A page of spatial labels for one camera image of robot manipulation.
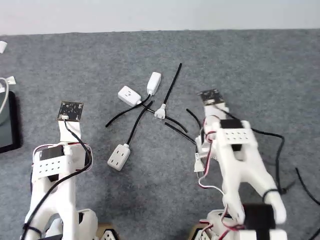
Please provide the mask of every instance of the white plug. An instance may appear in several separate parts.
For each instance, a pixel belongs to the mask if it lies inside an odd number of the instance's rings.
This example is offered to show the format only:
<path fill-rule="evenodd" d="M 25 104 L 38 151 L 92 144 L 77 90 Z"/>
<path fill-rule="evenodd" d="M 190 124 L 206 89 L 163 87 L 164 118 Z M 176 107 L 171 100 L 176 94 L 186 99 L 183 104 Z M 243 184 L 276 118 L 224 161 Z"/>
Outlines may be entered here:
<path fill-rule="evenodd" d="M 160 81 L 161 81 L 161 74 L 154 71 L 151 74 L 149 82 L 146 86 L 146 92 L 151 96 L 155 95 L 156 91 L 158 90 Z"/>
<path fill-rule="evenodd" d="M 195 162 L 194 162 L 194 172 L 196 173 L 196 175 L 198 176 L 199 178 L 199 173 L 202 172 L 202 174 L 204 173 L 205 171 L 205 167 L 204 167 L 204 164 L 203 162 L 201 161 L 201 158 L 200 158 L 200 154 L 199 153 L 195 153 L 194 154 L 194 158 L 195 158 Z"/>
<path fill-rule="evenodd" d="M 161 107 L 155 111 L 154 116 L 158 119 L 165 119 L 166 118 L 166 105 L 163 103 Z"/>
<path fill-rule="evenodd" d="M 141 96 L 128 86 L 124 86 L 118 92 L 118 97 L 131 107 L 141 103 Z"/>
<path fill-rule="evenodd" d="M 128 144 L 119 144 L 111 154 L 107 164 L 117 171 L 121 171 L 130 155 Z"/>
<path fill-rule="evenodd" d="M 0 54 L 4 53 L 7 45 L 8 45 L 8 43 L 6 43 L 5 41 L 0 41 Z"/>

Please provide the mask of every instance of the electrical socket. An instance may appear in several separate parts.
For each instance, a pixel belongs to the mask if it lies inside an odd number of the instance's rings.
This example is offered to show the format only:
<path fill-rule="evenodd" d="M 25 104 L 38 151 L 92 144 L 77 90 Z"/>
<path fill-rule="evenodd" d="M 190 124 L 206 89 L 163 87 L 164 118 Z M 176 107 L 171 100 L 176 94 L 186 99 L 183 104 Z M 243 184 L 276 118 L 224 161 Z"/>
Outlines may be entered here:
<path fill-rule="evenodd" d="M 117 171 L 121 171 L 130 155 L 128 144 L 119 144 L 111 154 L 107 164 Z"/>
<path fill-rule="evenodd" d="M 141 96 L 128 86 L 124 86 L 118 92 L 118 98 L 131 107 L 134 107 L 135 105 L 141 103 Z"/>

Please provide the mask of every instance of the white power outlet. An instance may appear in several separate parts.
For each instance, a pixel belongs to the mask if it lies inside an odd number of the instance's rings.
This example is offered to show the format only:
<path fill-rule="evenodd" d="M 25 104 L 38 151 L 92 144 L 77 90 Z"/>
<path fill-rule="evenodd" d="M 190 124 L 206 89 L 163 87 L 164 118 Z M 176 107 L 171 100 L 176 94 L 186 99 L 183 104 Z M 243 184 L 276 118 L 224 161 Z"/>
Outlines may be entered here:
<path fill-rule="evenodd" d="M 124 86 L 118 92 L 118 98 L 131 107 L 134 107 L 141 102 L 141 96 L 128 86 Z"/>
<path fill-rule="evenodd" d="M 106 230 L 101 237 L 101 240 L 116 240 L 114 234 L 110 230 Z"/>
<path fill-rule="evenodd" d="M 128 144 L 119 144 L 112 155 L 110 156 L 107 164 L 115 170 L 121 171 L 130 155 L 130 149 Z"/>

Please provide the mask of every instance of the black tablet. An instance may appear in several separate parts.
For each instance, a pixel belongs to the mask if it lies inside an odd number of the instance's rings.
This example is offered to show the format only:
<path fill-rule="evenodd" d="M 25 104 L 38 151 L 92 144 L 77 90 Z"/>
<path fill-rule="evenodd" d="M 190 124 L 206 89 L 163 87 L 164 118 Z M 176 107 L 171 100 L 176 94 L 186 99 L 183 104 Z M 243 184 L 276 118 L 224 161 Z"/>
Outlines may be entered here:
<path fill-rule="evenodd" d="M 5 95 L 5 92 L 0 93 L 0 105 L 4 101 Z M 20 146 L 16 96 L 12 91 L 9 91 L 8 99 L 0 113 L 0 153 L 18 149 Z"/>

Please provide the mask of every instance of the circuit board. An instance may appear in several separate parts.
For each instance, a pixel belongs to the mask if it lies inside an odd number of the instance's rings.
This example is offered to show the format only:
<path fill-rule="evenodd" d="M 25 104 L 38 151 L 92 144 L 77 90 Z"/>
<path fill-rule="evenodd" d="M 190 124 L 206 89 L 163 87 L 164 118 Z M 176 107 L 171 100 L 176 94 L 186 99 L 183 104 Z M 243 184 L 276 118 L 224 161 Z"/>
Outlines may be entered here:
<path fill-rule="evenodd" d="M 83 102 L 62 101 L 57 120 L 80 122 L 83 107 Z"/>
<path fill-rule="evenodd" d="M 201 91 L 198 95 L 201 97 L 203 105 L 205 106 L 222 104 L 225 102 L 219 90 L 215 88 L 212 90 Z"/>

